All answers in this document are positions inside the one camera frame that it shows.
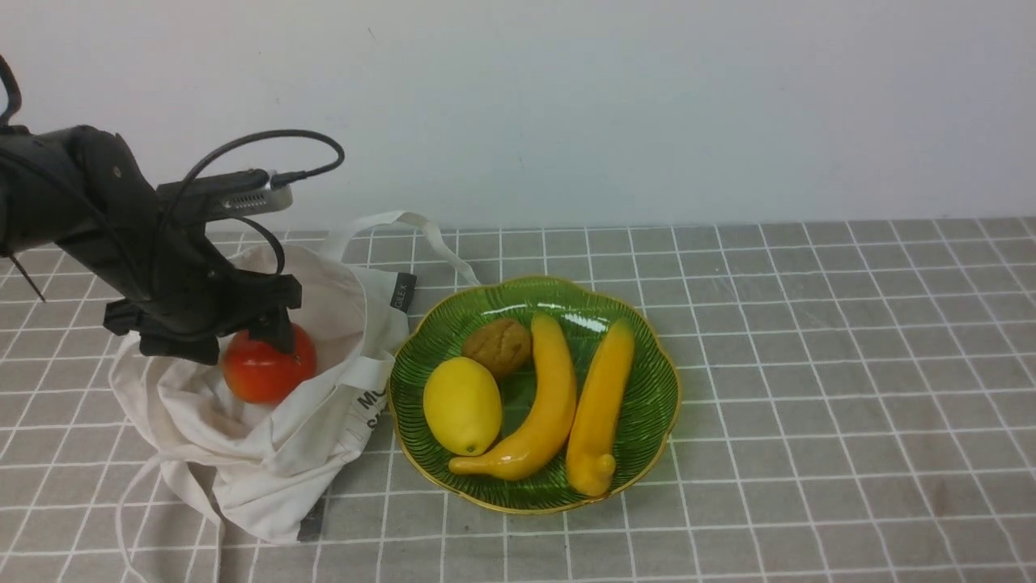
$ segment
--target black cable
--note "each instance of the black cable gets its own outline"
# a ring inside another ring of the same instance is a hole
[[[7,89],[7,107],[0,112],[0,127],[5,127],[10,122],[10,118],[22,109],[22,91],[18,88],[18,81],[10,70],[10,65],[0,56],[0,85]]]
[[[252,218],[249,218],[247,216],[230,216],[230,217],[236,218],[249,225],[250,227],[254,228],[259,234],[261,234],[263,238],[266,239],[266,242],[269,243],[270,249],[274,250],[274,257],[277,258],[277,268],[274,269],[274,274],[281,274],[281,271],[284,270],[284,261],[285,261],[284,246],[281,244],[281,241],[277,239],[277,236],[275,236],[274,233],[269,232],[269,229],[253,221]]]
[[[213,149],[212,151],[208,152],[205,155],[205,157],[202,157],[197,164],[195,164],[194,167],[191,168],[191,171],[188,172],[186,175],[183,177],[183,180],[180,182],[180,187],[177,188],[176,193],[170,198],[169,204],[166,206],[162,218],[159,221],[159,226],[154,230],[153,240],[151,241],[151,272],[149,278],[152,287],[155,285],[155,280],[154,280],[156,274],[155,249],[157,249],[157,241],[161,239],[162,234],[166,231],[166,228],[169,226],[169,221],[172,220],[173,212],[176,209],[176,205],[179,203],[180,198],[183,197],[183,194],[186,192],[188,186],[190,186],[198,178],[198,175],[201,174],[202,171],[206,167],[208,167],[209,164],[215,162],[215,159],[222,156],[223,154],[231,150],[237,149],[243,145],[248,145],[255,142],[261,142],[264,140],[272,140],[277,138],[306,138],[310,140],[315,140],[330,146],[338,154],[338,157],[329,164],[325,164],[323,166],[314,168],[312,170],[276,174],[270,178],[269,181],[269,185],[272,188],[281,187],[297,180],[323,174],[324,172],[329,172],[335,168],[338,168],[339,166],[342,165],[343,162],[345,162],[345,149],[342,147],[341,144],[336,142],[330,137],[325,136],[324,134],[321,134],[319,132],[313,132],[310,129],[270,129],[267,132],[257,132],[255,134],[249,134],[248,136],[237,138],[236,140],[231,140],[223,144],[222,146]],[[251,226],[253,226],[253,228],[256,228],[258,226],[258,223],[256,223],[255,221],[242,221],[242,222],[246,222],[247,224],[251,223]],[[266,231],[266,229],[258,227],[257,230],[259,230],[260,234],[262,234],[263,237],[265,237],[267,240],[271,239],[277,240],[276,237],[272,236],[272,234],[269,234],[269,231]],[[275,247],[274,251],[275,253],[277,253],[278,245],[272,243],[271,245],[274,245]],[[278,262],[280,266],[283,267],[284,250],[282,249],[280,253],[278,253],[278,255],[279,255]]]
[[[36,297],[39,298],[39,301],[46,304],[47,298],[44,298],[42,291],[39,290],[39,286],[36,285],[36,282],[32,281],[32,276],[29,275],[29,271],[25,270],[25,265],[22,264],[22,261],[19,261],[18,257],[11,255],[10,262],[15,263],[15,266],[18,267],[19,272],[22,273],[22,276],[24,276],[25,280],[29,282],[29,285],[32,287],[32,290],[35,291]]]

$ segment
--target plastic fruit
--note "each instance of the plastic fruit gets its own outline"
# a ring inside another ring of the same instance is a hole
[[[455,474],[486,474],[506,480],[526,478],[546,466],[565,445],[576,414],[576,374],[562,327],[554,319],[533,316],[536,398],[515,433],[477,458],[454,458]]]
[[[432,436],[458,456],[478,456],[500,434],[503,406],[496,380],[478,362],[452,358],[425,384],[425,420]]]
[[[468,337],[460,354],[488,369],[493,377],[503,379],[528,362],[533,339],[520,322],[501,318]]]
[[[281,354],[242,330],[223,354],[223,378],[234,397],[253,404],[278,404],[317,373],[317,351],[301,326],[292,324],[295,351]]]
[[[584,496],[603,496],[615,473],[611,448],[626,382],[633,368],[634,346],[630,323],[616,321],[594,351],[586,373],[565,457],[569,486]]]

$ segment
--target yellow banana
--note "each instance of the yellow banana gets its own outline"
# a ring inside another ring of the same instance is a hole
[[[633,367],[633,328],[618,320],[594,351],[594,359],[583,383],[576,418],[569,436],[565,472],[576,492],[585,496],[604,495],[615,473],[615,427],[623,407],[623,393]]]
[[[576,374],[562,327],[547,315],[533,316],[536,399],[528,417],[495,447],[473,458],[454,458],[455,474],[484,474],[506,480],[526,478],[565,445],[576,413]]]

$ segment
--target tomato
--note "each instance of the tomato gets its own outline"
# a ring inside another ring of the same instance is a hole
[[[276,405],[303,381],[317,374],[317,351],[301,326],[295,331],[295,352],[281,354],[265,343],[252,341],[242,330],[223,354],[223,378],[237,399]]]

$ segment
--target lemon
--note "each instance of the lemon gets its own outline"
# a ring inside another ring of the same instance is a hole
[[[425,385],[425,419],[435,439],[458,456],[479,456],[500,433],[503,406],[493,375],[464,357],[435,368]]]

